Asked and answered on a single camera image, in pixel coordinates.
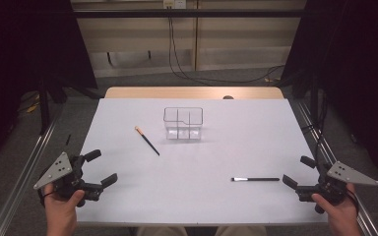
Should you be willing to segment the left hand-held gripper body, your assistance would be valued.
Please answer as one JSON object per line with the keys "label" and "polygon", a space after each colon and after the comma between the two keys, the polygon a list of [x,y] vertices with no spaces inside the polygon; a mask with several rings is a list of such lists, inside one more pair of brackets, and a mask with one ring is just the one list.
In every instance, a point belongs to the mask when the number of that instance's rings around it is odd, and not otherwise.
{"label": "left hand-held gripper body", "polygon": [[62,152],[56,160],[40,174],[33,185],[37,190],[40,203],[44,205],[44,187],[52,184],[54,191],[64,200],[68,200],[75,191],[83,190],[85,195],[77,207],[82,207],[86,201],[97,202],[103,192],[101,184],[86,183],[83,180],[82,167],[86,161],[83,155],[68,156]]}

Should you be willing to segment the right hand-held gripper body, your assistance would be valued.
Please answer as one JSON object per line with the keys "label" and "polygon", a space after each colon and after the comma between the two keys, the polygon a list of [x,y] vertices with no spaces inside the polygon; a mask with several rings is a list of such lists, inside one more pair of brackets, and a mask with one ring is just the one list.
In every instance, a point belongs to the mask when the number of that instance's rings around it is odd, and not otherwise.
{"label": "right hand-held gripper body", "polygon": [[340,161],[334,164],[318,163],[316,169],[320,174],[318,183],[314,186],[298,186],[295,193],[301,202],[312,202],[311,196],[319,194],[331,205],[341,204],[346,197],[351,197],[351,192],[347,189],[347,184],[378,186],[378,181],[358,172],[352,167]]}

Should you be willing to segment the black brush with white tip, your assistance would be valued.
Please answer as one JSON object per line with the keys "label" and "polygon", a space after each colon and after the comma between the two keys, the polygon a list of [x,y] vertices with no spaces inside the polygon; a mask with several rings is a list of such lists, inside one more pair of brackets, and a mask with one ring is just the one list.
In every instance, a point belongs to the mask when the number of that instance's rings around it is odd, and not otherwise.
{"label": "black brush with white tip", "polygon": [[231,182],[243,182],[243,181],[280,181],[280,178],[246,178],[246,177],[233,177]]}

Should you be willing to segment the black brush with orange end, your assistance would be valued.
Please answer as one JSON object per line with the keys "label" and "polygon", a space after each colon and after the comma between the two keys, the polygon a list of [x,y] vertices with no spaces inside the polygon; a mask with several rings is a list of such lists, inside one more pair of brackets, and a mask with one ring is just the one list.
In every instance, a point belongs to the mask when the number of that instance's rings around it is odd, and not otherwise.
{"label": "black brush with orange end", "polygon": [[156,155],[160,156],[158,150],[155,148],[155,146],[150,142],[150,140],[145,136],[145,134],[143,133],[143,131],[138,127],[138,126],[135,126],[134,128],[137,133],[143,138],[143,140],[150,146],[150,148],[156,153]]}

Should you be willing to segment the clear plastic organizer box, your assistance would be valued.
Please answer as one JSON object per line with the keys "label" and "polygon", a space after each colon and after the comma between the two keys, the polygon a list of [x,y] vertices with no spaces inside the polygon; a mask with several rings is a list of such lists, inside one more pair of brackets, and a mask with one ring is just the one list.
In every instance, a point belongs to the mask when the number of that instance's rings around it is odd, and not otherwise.
{"label": "clear plastic organizer box", "polygon": [[163,123],[169,140],[200,140],[204,111],[201,107],[165,107]]}

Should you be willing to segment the person's right hand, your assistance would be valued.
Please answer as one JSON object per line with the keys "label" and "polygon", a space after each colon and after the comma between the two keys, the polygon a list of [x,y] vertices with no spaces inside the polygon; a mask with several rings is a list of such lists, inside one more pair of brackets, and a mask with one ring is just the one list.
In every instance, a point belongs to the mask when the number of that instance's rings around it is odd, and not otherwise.
{"label": "person's right hand", "polygon": [[331,205],[319,194],[313,194],[311,198],[329,215],[329,224],[333,230],[350,231],[351,228],[358,228],[357,209],[350,197],[337,206]]}

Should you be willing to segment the black metal stand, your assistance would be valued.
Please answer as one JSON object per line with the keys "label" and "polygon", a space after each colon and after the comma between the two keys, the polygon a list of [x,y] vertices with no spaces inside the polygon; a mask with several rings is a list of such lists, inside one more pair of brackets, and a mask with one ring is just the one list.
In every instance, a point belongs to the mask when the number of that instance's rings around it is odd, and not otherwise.
{"label": "black metal stand", "polygon": [[39,106],[40,106],[40,117],[41,117],[40,133],[43,135],[48,129],[49,124],[50,124],[47,89],[45,86],[44,78],[41,78],[39,81],[38,93],[39,93]]}

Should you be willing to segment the person's right leg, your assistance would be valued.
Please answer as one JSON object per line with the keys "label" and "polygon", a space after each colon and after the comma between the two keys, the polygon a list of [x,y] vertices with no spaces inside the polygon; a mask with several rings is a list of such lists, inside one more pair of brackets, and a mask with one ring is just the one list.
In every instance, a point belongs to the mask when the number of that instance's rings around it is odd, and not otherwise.
{"label": "person's right leg", "polygon": [[267,236],[264,226],[220,226],[215,236]]}

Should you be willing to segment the person's leg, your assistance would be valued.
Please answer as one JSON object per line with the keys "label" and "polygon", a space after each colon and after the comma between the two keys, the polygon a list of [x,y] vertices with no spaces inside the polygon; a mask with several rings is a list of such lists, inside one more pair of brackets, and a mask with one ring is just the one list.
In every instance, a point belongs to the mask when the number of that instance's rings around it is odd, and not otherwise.
{"label": "person's leg", "polygon": [[184,227],[139,227],[136,236],[188,236]]}
{"label": "person's leg", "polygon": [[267,236],[264,226],[220,226],[215,236]]}

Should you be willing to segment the person's left leg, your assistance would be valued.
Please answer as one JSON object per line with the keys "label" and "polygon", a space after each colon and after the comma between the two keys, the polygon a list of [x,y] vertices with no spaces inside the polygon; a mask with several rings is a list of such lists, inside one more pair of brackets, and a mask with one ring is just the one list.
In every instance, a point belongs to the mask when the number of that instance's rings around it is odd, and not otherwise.
{"label": "person's left leg", "polygon": [[139,227],[136,236],[188,236],[184,227]]}

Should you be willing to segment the white table cover sheet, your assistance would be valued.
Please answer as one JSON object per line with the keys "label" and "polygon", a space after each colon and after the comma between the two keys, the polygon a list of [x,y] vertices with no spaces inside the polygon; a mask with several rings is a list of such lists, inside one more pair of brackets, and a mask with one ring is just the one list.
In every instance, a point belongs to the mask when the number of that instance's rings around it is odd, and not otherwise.
{"label": "white table cover sheet", "polygon": [[[201,107],[200,140],[169,140],[165,107]],[[138,126],[158,150],[134,129]],[[323,223],[302,203],[284,175],[313,185],[316,170],[301,163],[310,152],[285,99],[114,99],[99,102],[82,148],[101,156],[84,178],[117,182],[96,203],[78,210],[82,224],[229,225]],[[280,181],[231,182],[233,177]]]}

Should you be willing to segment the wooden table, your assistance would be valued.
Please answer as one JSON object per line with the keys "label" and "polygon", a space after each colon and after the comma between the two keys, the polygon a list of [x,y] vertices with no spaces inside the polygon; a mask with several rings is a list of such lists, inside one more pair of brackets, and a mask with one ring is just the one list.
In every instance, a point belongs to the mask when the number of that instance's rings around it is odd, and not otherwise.
{"label": "wooden table", "polygon": [[112,87],[106,98],[284,99],[273,87]]}

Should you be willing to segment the black curtain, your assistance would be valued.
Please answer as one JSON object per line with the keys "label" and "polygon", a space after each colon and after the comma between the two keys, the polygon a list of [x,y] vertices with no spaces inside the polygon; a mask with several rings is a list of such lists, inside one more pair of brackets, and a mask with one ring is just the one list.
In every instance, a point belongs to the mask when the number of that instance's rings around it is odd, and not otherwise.
{"label": "black curtain", "polygon": [[0,0],[0,147],[26,92],[65,87],[97,87],[71,0]]}
{"label": "black curtain", "polygon": [[282,81],[322,89],[378,167],[378,0],[306,0]]}

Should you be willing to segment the black horizontal bar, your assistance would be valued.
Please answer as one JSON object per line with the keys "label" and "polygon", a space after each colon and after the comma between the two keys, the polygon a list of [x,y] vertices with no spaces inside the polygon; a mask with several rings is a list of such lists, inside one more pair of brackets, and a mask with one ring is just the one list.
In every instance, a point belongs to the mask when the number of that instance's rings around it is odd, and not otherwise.
{"label": "black horizontal bar", "polygon": [[304,10],[75,10],[77,18],[301,18]]}

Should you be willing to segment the metal floor rail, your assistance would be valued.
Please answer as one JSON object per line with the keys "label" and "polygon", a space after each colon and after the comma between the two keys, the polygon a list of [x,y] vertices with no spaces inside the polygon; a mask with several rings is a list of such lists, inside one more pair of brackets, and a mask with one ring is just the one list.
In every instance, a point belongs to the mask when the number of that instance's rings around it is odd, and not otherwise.
{"label": "metal floor rail", "polygon": [[57,107],[54,114],[50,117],[47,127],[38,136],[37,141],[31,151],[29,158],[24,166],[16,184],[11,189],[10,195],[5,204],[0,209],[0,236],[5,236],[12,219],[22,201],[33,173],[50,141],[56,122],[59,120],[63,107]]}
{"label": "metal floor rail", "polygon": [[[318,163],[334,164],[338,160],[335,158],[334,153],[332,152],[329,144],[324,138],[322,131],[317,126],[317,123],[312,120],[311,111],[304,102],[299,102],[297,106],[304,122],[306,123],[306,126],[303,128],[303,132],[309,132],[315,140],[313,156],[310,158],[316,160]],[[374,226],[374,223],[372,222],[366,210],[366,207],[360,201],[359,196],[357,194],[351,193],[350,198],[356,206],[357,223],[359,224],[363,235],[378,236],[378,231]]]}

